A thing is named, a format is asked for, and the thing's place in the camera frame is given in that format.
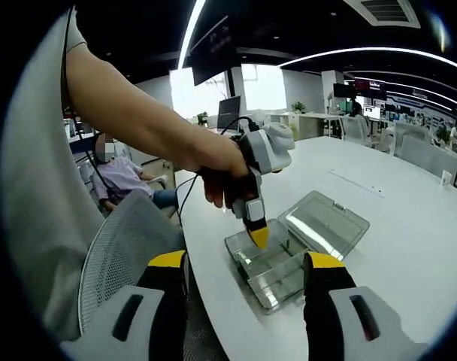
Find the person's left hand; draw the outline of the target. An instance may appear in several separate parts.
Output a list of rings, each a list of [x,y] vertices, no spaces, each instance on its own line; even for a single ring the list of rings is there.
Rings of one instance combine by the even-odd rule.
[[[225,205],[232,209],[236,199],[256,197],[245,159],[232,141],[214,149],[198,150],[197,162],[197,174],[203,179],[205,198],[217,208]]]

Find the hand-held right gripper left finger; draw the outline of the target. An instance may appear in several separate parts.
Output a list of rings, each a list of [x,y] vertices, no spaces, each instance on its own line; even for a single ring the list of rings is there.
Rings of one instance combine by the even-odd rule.
[[[188,280],[186,251],[158,255],[137,285],[100,305],[82,336],[61,348],[70,360],[182,360]]]

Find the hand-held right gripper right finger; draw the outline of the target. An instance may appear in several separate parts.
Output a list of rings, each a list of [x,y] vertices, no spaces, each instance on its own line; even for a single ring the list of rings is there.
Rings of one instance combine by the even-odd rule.
[[[309,360],[418,360],[427,351],[404,333],[393,308],[356,286],[340,260],[308,251],[303,267]]]

